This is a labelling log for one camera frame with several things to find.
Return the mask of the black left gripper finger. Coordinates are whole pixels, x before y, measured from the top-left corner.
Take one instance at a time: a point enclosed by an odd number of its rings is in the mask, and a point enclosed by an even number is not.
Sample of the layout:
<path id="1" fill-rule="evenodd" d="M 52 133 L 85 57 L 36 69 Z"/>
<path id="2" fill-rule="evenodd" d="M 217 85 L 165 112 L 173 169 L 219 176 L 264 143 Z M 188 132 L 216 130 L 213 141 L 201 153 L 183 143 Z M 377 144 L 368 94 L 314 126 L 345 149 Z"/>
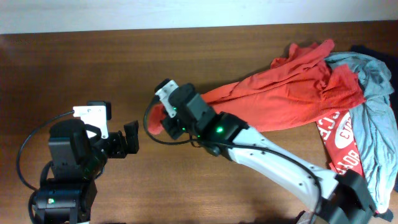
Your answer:
<path id="1" fill-rule="evenodd" d="M 104 106 L 106 119 L 111 120 L 111 102 L 110 101 L 88 101 L 87 106 Z"/>
<path id="2" fill-rule="evenodd" d="M 126 145 L 127 145 L 126 152 L 128 154 L 137 154 L 139 151 L 138 129 L 139 129 L 138 121 L 132 121 L 124 125 L 124 132 L 125 132 Z"/>

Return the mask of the orange red t-shirt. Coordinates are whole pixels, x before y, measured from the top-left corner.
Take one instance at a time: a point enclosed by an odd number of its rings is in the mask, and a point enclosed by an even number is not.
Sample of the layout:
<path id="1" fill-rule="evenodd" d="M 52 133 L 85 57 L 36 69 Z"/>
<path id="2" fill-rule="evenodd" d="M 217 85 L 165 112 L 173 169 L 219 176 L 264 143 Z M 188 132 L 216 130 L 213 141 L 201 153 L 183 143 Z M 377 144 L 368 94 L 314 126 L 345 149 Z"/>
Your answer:
<path id="1" fill-rule="evenodd" d="M 295 128 L 347 111 L 366 101 L 358 76 L 347 65 L 330 68 L 335 43 L 291 44 L 286 58 L 266 71 L 202 94 L 217 113 L 238 116 L 258 131 Z"/>

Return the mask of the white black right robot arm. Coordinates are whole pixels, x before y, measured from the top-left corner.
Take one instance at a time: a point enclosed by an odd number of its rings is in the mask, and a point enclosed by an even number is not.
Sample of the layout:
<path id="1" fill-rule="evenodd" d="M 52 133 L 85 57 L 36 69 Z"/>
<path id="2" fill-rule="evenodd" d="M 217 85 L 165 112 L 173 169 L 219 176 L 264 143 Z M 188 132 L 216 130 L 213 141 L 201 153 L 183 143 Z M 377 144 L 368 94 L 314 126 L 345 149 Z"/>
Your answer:
<path id="1" fill-rule="evenodd" d="M 241 118 L 216 113 L 190 83 L 166 80 L 155 95 L 165 108 L 162 125 L 172 139 L 188 133 L 209 154 L 260 172 L 311 211 L 310 223 L 368 223 L 376 214 L 366 181 L 355 171 L 337 174 L 295 156 Z"/>

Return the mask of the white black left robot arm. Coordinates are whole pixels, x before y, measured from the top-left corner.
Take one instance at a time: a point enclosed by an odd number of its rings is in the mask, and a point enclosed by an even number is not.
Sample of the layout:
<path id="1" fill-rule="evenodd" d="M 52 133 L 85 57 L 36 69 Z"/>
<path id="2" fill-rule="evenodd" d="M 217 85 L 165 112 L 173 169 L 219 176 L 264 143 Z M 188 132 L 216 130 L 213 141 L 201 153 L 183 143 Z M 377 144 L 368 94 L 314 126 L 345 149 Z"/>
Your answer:
<path id="1" fill-rule="evenodd" d="M 70 114 L 72 119 L 49 130 L 52 159 L 29 199 L 32 223 L 89 223 L 97 194 L 95 180 L 108 159 L 124 159 L 139 150 L 138 121 L 125 124 L 124 131 L 108 131 L 111 103 L 90 101 L 74 106 Z"/>

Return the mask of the red printed t-shirt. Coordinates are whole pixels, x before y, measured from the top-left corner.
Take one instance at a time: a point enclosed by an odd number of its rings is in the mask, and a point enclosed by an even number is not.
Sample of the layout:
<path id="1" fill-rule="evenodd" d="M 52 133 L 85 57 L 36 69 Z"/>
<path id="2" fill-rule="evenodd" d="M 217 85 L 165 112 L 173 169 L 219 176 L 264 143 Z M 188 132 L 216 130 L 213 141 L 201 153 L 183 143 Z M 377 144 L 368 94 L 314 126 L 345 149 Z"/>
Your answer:
<path id="1" fill-rule="evenodd" d="M 316 125 L 331 160 L 329 168 L 340 175 L 353 170 L 364 177 L 349 111 L 335 112 Z"/>

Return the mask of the grey t-shirt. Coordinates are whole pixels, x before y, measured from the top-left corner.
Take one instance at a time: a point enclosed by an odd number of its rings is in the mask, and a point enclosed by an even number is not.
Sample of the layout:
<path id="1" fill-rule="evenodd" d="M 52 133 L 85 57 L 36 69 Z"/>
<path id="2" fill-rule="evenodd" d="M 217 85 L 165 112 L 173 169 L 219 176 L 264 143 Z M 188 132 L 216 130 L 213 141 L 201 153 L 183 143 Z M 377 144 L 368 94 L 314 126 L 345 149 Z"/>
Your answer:
<path id="1" fill-rule="evenodd" d="M 389 99 L 392 74 L 384 62 L 356 52 L 332 53 L 325 62 L 332 69 L 347 65 L 358 75 L 366 101 L 349 113 L 369 192 L 377 211 L 384 213 L 397 175 L 397 124 Z"/>

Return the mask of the dark navy garment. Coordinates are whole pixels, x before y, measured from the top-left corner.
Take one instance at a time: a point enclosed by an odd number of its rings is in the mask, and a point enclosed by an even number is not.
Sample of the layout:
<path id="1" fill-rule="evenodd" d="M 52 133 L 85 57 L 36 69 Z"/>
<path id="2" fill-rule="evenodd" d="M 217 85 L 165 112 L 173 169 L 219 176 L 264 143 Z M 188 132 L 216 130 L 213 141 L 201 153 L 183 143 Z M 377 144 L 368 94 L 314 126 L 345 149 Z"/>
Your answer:
<path id="1" fill-rule="evenodd" d="M 392 109 L 394 112 L 397 112 L 397 57 L 377 52 L 363 45 L 353 45 L 350 51 L 374 57 L 386 64 L 392 74 L 391 84 L 394 89 L 394 93 L 392 93 L 390 97 Z"/>

